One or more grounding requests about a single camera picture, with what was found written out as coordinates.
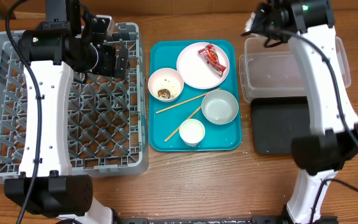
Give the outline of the red snack wrapper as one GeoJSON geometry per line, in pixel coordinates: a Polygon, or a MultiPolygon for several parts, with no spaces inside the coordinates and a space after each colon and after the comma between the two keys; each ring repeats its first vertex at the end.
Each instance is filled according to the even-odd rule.
{"type": "Polygon", "coordinates": [[[219,62],[217,51],[213,44],[208,44],[198,51],[198,55],[211,67],[220,77],[226,70],[226,67],[219,62]]]}

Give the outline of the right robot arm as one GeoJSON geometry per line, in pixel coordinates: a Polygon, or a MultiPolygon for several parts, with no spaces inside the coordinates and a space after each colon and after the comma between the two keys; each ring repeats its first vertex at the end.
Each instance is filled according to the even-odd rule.
{"type": "Polygon", "coordinates": [[[254,216],[253,223],[336,223],[320,208],[344,164],[358,154],[358,116],[339,68],[331,2],[267,1],[246,24],[246,35],[266,37],[265,47],[287,43],[304,82],[310,133],[291,142],[298,166],[293,194],[279,216],[254,216]]]}

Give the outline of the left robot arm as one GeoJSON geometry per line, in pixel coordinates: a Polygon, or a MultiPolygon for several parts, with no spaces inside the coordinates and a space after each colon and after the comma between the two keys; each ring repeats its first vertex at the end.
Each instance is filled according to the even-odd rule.
{"type": "Polygon", "coordinates": [[[60,223],[117,223],[117,213],[98,202],[91,177],[73,175],[68,154],[68,104],[74,74],[127,78],[129,52],[116,49],[114,20],[95,16],[79,1],[47,1],[46,20],[12,40],[24,65],[27,121],[19,177],[4,193],[22,213],[60,223]]]}

